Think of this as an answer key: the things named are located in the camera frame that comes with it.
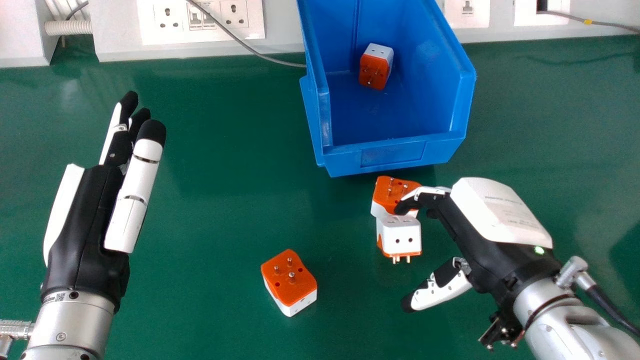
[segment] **socket panel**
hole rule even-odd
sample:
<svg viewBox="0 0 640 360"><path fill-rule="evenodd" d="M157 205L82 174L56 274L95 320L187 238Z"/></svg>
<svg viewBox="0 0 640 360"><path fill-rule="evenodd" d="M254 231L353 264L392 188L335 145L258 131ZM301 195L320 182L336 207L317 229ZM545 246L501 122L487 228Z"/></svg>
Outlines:
<svg viewBox="0 0 640 360"><path fill-rule="evenodd" d="M570 13L570 0L547 0L547 10ZM513 0L514 26L567 25L569 19L554 15L538 15L537 0Z"/></svg>
<svg viewBox="0 0 640 360"><path fill-rule="evenodd" d="M236 36L263 39L262 0L197 1ZM142 45L232 40L198 8L184 0L137 0Z"/></svg>
<svg viewBox="0 0 640 360"><path fill-rule="evenodd" d="M452 29L488 28L491 0L444 0L442 12Z"/></svg>

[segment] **green tabletop surface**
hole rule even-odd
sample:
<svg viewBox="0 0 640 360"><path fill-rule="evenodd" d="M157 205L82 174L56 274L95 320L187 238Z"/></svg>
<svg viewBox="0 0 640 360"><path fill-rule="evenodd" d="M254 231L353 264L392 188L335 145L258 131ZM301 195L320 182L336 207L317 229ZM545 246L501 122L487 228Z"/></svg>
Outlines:
<svg viewBox="0 0 640 360"><path fill-rule="evenodd" d="M477 70L467 139L447 164L387 175L510 185L559 260L586 259L640 323L639 38L465 50ZM332 179L316 166L304 74L251 56L99 63L85 37L68 38L50 67L0 69L0 318L36 318L65 165L97 163L113 106L135 90L168 138L107 359L533 359L524 343L491 354L476 341L496 309L489 295L401 311L400 298L459 252L421 217L421 256L392 265L381 255L369 214L380 174ZM317 302L293 318L260 274L287 248L318 283Z"/></svg>

